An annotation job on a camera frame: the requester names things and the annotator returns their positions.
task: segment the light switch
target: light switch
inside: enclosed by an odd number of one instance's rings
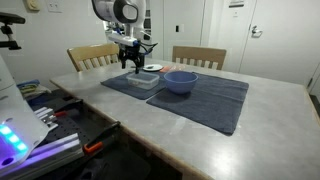
[[[27,5],[31,11],[40,11],[38,0],[27,0]]]
[[[47,7],[49,12],[61,13],[60,2],[58,0],[47,0]]]

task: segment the white door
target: white door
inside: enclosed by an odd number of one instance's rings
[[[200,46],[205,0],[164,0],[163,54],[171,61],[174,45]]]
[[[320,60],[319,7],[318,0],[257,0],[240,73],[307,86]]]

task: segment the white wall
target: white wall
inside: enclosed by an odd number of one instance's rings
[[[226,49],[223,70],[239,72],[256,0],[238,8],[229,8],[230,0],[213,1],[209,47]]]
[[[102,21],[93,12],[91,0],[60,0],[62,13],[49,13],[45,0],[38,0],[38,13],[26,10],[24,0],[0,1],[0,12],[18,14],[26,24],[14,25],[14,38],[22,50],[0,49],[16,82],[39,79],[51,89],[54,76],[75,72],[66,50],[106,42]],[[1,34],[0,41],[7,40]]]

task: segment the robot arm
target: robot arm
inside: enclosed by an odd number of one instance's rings
[[[92,4],[94,12],[101,20],[125,25],[125,35],[113,33],[109,35],[109,39],[119,44],[122,68],[126,67],[126,60],[132,60],[138,73],[138,68],[144,66],[144,56],[156,45],[149,45],[151,48],[147,50],[140,40],[133,37],[134,29],[139,32],[144,29],[145,0],[92,0]],[[143,47],[146,52],[140,53],[140,47]]]

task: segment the blue bowl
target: blue bowl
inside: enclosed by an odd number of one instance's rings
[[[190,92],[198,80],[198,76],[191,72],[172,71],[164,75],[167,88],[175,94]]]

